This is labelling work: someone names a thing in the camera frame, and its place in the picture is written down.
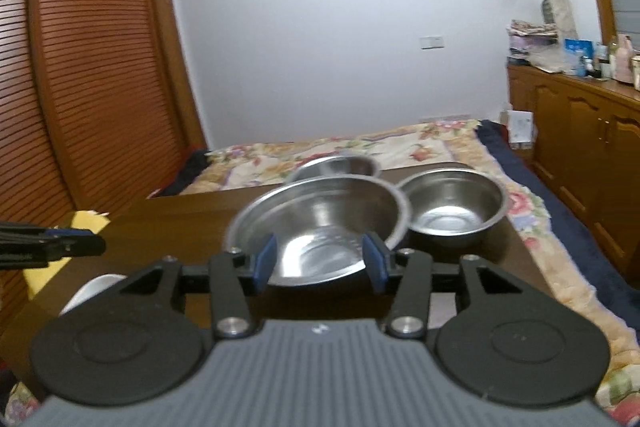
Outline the blue box on sideboard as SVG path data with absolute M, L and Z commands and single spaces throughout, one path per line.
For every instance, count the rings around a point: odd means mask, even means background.
M 565 39 L 565 72 L 576 77 L 590 76 L 593 72 L 593 42 L 584 39 Z

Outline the white wall switch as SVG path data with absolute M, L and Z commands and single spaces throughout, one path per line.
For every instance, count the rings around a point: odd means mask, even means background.
M 442 49 L 445 46 L 443 36 L 421 37 L 419 44 L 421 50 Z

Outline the steel bowl back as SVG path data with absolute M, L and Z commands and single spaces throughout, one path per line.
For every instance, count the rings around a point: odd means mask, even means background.
M 343 174 L 377 178 L 381 171 L 380 163 L 372 157 L 353 153 L 334 154 L 305 162 L 289 174 L 284 183 L 290 184 L 319 178 L 319 176 L 343 176 Z

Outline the dark clothes on bed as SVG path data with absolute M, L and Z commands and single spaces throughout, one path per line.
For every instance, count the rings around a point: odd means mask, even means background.
M 208 150 L 194 150 L 177 176 L 156 197 L 176 196 L 185 190 L 209 166 Z

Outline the large steel bowl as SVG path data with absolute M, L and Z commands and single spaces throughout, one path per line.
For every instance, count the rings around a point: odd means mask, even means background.
M 393 249 L 412 216 L 408 197 L 372 176 L 319 176 L 282 185 L 254 199 L 230 222 L 224 248 L 258 251 L 270 235 L 278 260 L 269 284 L 302 287 L 364 269 L 362 236 L 378 234 Z

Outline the wooden sideboard cabinet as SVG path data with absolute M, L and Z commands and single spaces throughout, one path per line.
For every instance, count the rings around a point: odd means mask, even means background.
M 639 285 L 639 92 L 615 80 L 509 65 L 511 106 L 534 117 L 533 167 Z

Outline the pile of folded fabrics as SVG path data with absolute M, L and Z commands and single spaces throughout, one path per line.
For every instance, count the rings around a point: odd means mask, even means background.
M 509 38 L 510 64 L 529 65 L 533 55 L 555 50 L 559 46 L 558 30 L 554 23 L 535 24 L 526 20 L 511 20 L 506 28 Z

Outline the small steel bowl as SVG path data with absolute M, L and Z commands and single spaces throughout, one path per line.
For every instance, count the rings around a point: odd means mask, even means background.
M 412 209 L 409 230 L 442 247 L 480 243 L 510 207 L 504 185 L 471 168 L 427 170 L 408 176 L 397 187 Z

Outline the floral tray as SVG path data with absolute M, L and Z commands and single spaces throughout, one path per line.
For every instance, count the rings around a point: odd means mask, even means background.
M 103 274 L 99 277 L 93 277 L 90 281 L 82 285 L 81 288 L 76 291 L 70 301 L 62 308 L 60 315 L 63 315 L 70 310 L 73 310 L 84 303 L 85 301 L 96 297 L 106 291 L 108 288 L 114 286 L 122 280 L 126 279 L 126 275 L 122 274 Z

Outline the pink bottle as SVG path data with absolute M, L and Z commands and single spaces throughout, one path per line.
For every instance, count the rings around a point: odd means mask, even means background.
M 634 73 L 632 72 L 632 58 L 634 57 L 634 47 L 627 35 L 617 35 L 617 49 L 615 53 L 615 75 L 616 81 L 623 84 L 634 83 Z

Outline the white paper box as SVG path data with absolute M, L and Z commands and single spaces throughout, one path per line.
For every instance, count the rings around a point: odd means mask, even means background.
M 536 128 L 534 114 L 526 110 L 504 110 L 500 124 L 506 128 L 506 141 L 512 150 L 531 150 L 534 147 Z

